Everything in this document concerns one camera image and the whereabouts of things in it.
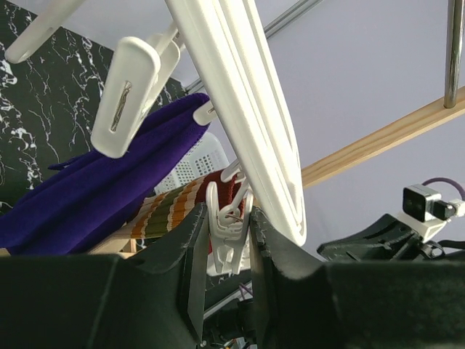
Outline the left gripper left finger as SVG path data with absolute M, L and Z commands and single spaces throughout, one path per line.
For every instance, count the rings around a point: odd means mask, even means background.
M 133 257 L 1 259 L 3 348 L 195 348 L 203 329 L 207 208 Z

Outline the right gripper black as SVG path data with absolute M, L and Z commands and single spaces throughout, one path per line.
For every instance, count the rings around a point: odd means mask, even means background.
M 404 260 L 413 255 L 421 236 L 390 214 L 384 214 L 366 229 L 346 238 L 329 241 L 317 253 L 331 262 Z

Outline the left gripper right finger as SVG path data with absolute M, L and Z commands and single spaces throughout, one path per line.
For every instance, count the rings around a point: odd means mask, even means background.
M 464 263 L 321 262 L 250 216 L 259 348 L 462 348 Z

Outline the purple sock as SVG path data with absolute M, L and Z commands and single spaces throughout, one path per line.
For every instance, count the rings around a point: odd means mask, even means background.
M 92 150 L 55 165 L 57 173 L 1 216 L 1 247 L 11 255 L 85 252 L 121 228 L 208 129 L 193 113 L 195 93 L 150 114 L 126 153 Z

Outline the white plastic clip hanger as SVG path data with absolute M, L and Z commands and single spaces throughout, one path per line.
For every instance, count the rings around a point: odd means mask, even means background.
M 248 263 L 248 219 L 259 203 L 279 233 L 307 239 L 299 150 L 272 55 L 253 1 L 168 1 L 173 22 L 149 39 L 122 38 L 113 54 L 91 133 L 93 149 L 111 159 L 128 150 L 143 121 L 182 97 L 204 93 L 193 113 L 219 119 L 236 160 L 221 181 L 240 183 L 219 207 L 206 189 L 210 274 L 240 273 Z

